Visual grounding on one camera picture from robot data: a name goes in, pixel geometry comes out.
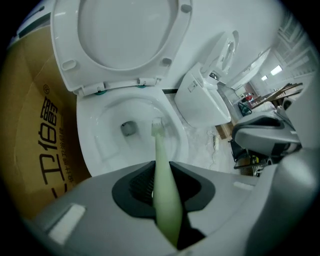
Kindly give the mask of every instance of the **toilet lid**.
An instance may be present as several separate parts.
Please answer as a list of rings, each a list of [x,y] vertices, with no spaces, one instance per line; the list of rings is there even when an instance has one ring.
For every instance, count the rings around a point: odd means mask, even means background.
[[[158,84],[191,12],[191,0],[57,0],[51,37],[65,86],[84,96]]]

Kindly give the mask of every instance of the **toilet brush head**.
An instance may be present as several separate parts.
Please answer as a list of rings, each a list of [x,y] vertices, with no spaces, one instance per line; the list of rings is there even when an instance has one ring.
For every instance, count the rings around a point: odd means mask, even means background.
[[[151,135],[155,137],[157,134],[161,136],[165,136],[165,130],[164,126],[162,124],[161,117],[157,117],[152,120],[152,125],[151,125]]]

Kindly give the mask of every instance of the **cardboard box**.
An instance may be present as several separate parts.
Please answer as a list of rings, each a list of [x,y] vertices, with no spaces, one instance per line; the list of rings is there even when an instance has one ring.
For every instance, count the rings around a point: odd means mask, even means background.
[[[0,74],[0,171],[26,218],[90,177],[76,100],[59,73],[49,26],[10,47]]]

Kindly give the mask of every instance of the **green brush handle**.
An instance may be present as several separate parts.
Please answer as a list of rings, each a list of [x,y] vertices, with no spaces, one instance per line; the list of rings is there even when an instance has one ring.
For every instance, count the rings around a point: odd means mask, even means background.
[[[153,207],[156,213],[156,225],[170,243],[177,247],[183,206],[167,158],[164,138],[160,134],[155,136]]]

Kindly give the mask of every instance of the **white floor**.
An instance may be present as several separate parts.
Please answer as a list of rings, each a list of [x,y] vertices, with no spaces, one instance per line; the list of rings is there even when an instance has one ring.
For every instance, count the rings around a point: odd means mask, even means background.
[[[189,158],[186,164],[210,169],[223,173],[240,174],[234,169],[234,159],[231,146],[227,139],[220,139],[218,150],[214,150],[214,136],[219,136],[216,127],[193,128],[181,116],[174,101],[175,94],[166,94],[166,97],[179,116],[189,142]]]

